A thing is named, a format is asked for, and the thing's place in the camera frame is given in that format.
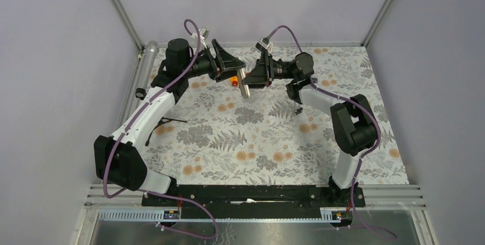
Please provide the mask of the grey remote control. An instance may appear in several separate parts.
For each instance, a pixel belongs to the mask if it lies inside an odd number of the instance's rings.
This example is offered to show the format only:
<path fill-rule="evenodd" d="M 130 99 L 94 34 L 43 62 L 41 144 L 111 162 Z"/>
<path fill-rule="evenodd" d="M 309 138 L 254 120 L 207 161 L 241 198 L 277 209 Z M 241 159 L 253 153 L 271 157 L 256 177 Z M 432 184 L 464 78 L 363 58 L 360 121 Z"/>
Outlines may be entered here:
<path fill-rule="evenodd" d="M 246 77 L 246 71 L 244 68 L 240 68 L 237 70 L 237 80 L 238 80 L 238 87 L 240 89 L 241 95 L 244 99 L 248 99 L 251 95 L 249 86 L 244 84 L 244 78 Z"/>

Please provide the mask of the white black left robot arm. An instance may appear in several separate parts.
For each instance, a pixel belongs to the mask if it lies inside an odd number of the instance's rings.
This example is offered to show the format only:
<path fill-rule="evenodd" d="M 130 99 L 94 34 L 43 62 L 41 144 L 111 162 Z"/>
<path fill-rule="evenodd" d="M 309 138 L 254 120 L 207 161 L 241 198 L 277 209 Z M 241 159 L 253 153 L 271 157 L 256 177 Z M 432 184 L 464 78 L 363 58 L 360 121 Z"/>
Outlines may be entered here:
<path fill-rule="evenodd" d="M 193 48 L 182 38 L 168 42 L 165 58 L 134 113 L 110 136 L 98 136 L 94 142 L 96 174 L 102 180 L 104 194 L 111 198 L 107 184 L 122 190 L 154 192 L 161 204 L 177 200 L 171 178 L 147 167 L 141 154 L 153 131 L 165 123 L 170 111 L 189 87 L 189 79 L 208 75 L 221 82 L 245 68 L 241 59 L 227 52 L 216 39 L 212 47 Z"/>

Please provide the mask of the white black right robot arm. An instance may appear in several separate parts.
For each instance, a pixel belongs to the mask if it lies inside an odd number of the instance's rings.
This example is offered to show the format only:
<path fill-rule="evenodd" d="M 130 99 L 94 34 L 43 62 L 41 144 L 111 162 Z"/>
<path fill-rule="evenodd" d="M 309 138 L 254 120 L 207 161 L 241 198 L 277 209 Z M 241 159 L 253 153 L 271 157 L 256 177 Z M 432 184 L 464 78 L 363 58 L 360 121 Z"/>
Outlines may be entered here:
<path fill-rule="evenodd" d="M 331 117 L 340 154 L 330 180 L 335 186 L 328 190 L 328 198 L 333 205 L 342 206 L 351 198 L 349 188 L 357 183 L 363 157 L 379 145 L 381 131 L 364 95 L 346 98 L 317 87 L 313 67 L 313 57 L 306 52 L 291 61 L 276 61 L 263 52 L 255 67 L 244 74 L 241 84 L 262 89 L 273 80 L 289 80 L 285 87 L 292 101 Z"/>

